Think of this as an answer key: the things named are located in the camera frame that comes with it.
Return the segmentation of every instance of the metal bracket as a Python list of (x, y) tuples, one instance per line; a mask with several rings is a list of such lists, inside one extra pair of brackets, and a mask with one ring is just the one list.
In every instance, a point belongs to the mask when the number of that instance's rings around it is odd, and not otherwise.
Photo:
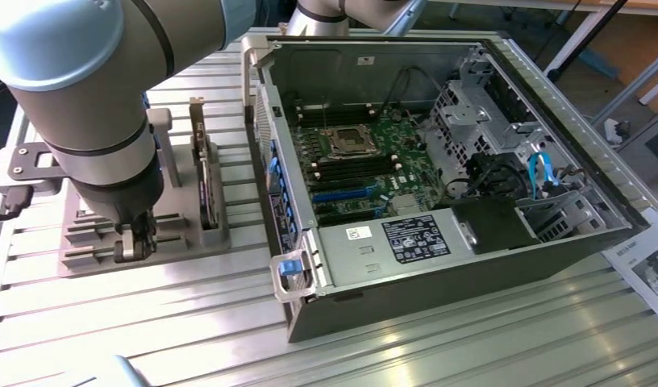
[(52, 157), (52, 166), (39, 166), (40, 157), (49, 155), (49, 147), (45, 143), (27, 143), (19, 145), (11, 158), (11, 164), (8, 166), (8, 175), (16, 181), (28, 180), (49, 180), (64, 179), (69, 175), (56, 164), (56, 160)]

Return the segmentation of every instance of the power supply label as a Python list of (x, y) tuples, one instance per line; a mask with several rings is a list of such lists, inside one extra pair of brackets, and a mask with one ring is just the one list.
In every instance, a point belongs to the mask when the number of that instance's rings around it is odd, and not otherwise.
[(451, 254), (433, 215), (382, 223), (382, 227), (399, 263)]

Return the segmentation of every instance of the motherboard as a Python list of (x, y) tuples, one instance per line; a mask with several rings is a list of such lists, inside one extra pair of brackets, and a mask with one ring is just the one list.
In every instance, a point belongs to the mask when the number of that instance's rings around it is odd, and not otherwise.
[(442, 198), (441, 172), (405, 112), (387, 108), (371, 123), (298, 126), (293, 139), (319, 226), (415, 214)]

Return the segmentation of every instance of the blue latch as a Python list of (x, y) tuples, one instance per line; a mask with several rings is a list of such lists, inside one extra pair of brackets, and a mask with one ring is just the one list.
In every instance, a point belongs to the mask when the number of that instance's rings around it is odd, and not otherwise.
[(303, 273), (303, 263), (301, 260), (286, 260), (280, 263), (279, 274), (282, 276), (293, 276)]

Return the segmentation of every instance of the white label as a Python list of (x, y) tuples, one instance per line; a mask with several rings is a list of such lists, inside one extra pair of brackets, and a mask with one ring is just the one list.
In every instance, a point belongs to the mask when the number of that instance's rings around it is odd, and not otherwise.
[(370, 231), (370, 226), (349, 228), (346, 229), (346, 233), (349, 234), (349, 240), (373, 238), (373, 232)]
[(374, 65), (374, 56), (359, 56), (358, 66), (371, 66)]

